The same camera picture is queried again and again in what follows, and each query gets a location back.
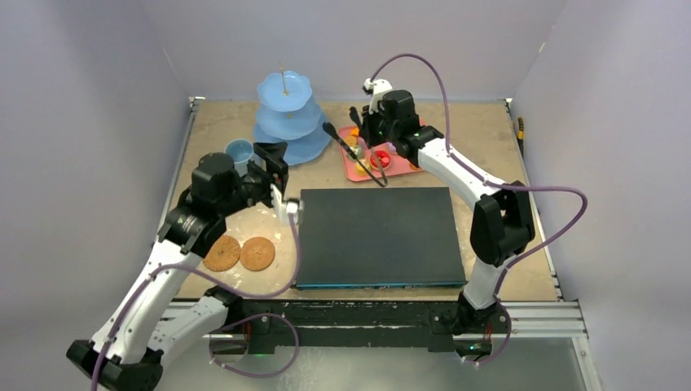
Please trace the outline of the red round cake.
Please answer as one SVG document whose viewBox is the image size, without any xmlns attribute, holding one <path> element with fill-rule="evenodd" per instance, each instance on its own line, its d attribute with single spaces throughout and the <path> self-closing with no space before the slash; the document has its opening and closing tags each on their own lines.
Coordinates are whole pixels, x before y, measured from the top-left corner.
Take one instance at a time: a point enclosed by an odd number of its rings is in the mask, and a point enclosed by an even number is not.
<svg viewBox="0 0 691 391">
<path fill-rule="evenodd" d="M 385 150 L 375 150 L 369 157 L 370 165 L 375 170 L 387 170 L 391 166 L 391 155 Z"/>
</svg>

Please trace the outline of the blue three-tier cake stand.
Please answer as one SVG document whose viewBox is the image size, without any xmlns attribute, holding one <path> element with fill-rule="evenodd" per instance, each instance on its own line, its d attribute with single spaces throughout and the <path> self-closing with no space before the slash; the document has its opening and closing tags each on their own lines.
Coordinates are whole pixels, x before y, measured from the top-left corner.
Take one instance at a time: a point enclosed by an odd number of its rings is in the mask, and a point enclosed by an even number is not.
<svg viewBox="0 0 691 391">
<path fill-rule="evenodd" d="M 328 118 L 314 98 L 308 77 L 282 68 L 258 84 L 257 94 L 256 142 L 286 142 L 284 160 L 290 166 L 308 163 L 322 154 L 331 140 L 323 131 Z"/>
</svg>

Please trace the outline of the yellow small cake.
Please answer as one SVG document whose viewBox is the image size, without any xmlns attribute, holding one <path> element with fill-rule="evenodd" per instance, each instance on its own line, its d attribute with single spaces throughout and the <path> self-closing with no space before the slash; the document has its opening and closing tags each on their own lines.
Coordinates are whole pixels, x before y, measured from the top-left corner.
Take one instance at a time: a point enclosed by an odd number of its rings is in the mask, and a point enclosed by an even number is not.
<svg viewBox="0 0 691 391">
<path fill-rule="evenodd" d="M 371 165 L 370 165 L 369 160 L 367 160 L 367 159 L 360 159 L 354 163 L 354 170 L 358 176 L 361 176 L 361 177 L 368 176 L 370 169 L 371 169 Z"/>
</svg>

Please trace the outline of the black serving tongs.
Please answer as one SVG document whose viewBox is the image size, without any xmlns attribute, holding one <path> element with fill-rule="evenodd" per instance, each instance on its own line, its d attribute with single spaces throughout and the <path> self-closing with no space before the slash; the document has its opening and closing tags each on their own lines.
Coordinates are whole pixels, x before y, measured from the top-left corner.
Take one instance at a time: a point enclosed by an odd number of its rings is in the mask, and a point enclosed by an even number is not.
<svg viewBox="0 0 691 391">
<path fill-rule="evenodd" d="M 344 139 L 337 133 L 336 128 L 331 122 L 324 122 L 322 124 L 322 130 L 329 135 L 332 139 L 334 139 L 337 144 L 341 147 L 343 151 L 346 152 L 346 154 L 354 159 L 355 164 L 361 168 L 364 173 L 374 181 L 375 184 L 377 184 L 379 187 L 385 188 L 389 185 L 389 180 L 387 178 L 387 175 L 381 165 L 381 161 L 379 160 L 378 156 L 376 153 L 370 149 L 370 156 L 373 156 L 375 158 L 375 163 L 376 167 L 379 170 L 379 173 L 381 175 L 380 178 L 376 177 L 374 173 L 371 171 L 370 168 L 368 168 L 363 162 L 362 159 L 358 157 L 358 155 L 353 151 L 353 149 L 344 141 Z"/>
</svg>

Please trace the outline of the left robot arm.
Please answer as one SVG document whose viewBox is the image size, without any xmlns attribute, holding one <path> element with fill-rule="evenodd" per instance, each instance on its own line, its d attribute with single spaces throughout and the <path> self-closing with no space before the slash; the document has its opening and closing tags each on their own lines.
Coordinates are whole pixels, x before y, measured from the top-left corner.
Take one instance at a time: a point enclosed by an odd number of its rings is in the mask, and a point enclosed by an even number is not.
<svg viewBox="0 0 691 391">
<path fill-rule="evenodd" d="M 223 152 L 202 156 L 190 185 L 157 233 L 143 270 L 109 320 L 88 340 L 75 340 L 68 360 L 92 389 L 152 390 L 164 369 L 204 334 L 232 333 L 249 321 L 244 292 L 215 281 L 193 307 L 166 327 L 158 323 L 178 289 L 226 232 L 234 213 L 264 204 L 294 221 L 300 203 L 285 201 L 286 143 L 254 143 L 258 162 L 241 174 Z"/>
</svg>

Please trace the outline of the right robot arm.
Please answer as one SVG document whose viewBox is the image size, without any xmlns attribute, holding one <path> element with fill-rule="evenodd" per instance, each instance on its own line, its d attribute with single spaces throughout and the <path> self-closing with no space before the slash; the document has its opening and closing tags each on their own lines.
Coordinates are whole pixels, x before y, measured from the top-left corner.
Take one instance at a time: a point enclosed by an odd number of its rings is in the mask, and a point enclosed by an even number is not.
<svg viewBox="0 0 691 391">
<path fill-rule="evenodd" d="M 359 136 L 369 147 L 392 143 L 397 154 L 449 186 L 473 210 L 469 233 L 476 262 L 457 300 L 450 331 L 459 335 L 486 325 L 498 306 L 498 291 L 509 264 L 535 238 L 530 200 L 521 182 L 508 189 L 500 180 L 463 157 L 447 136 L 422 125 L 407 90 L 365 88 L 371 101 L 350 111 Z"/>
</svg>

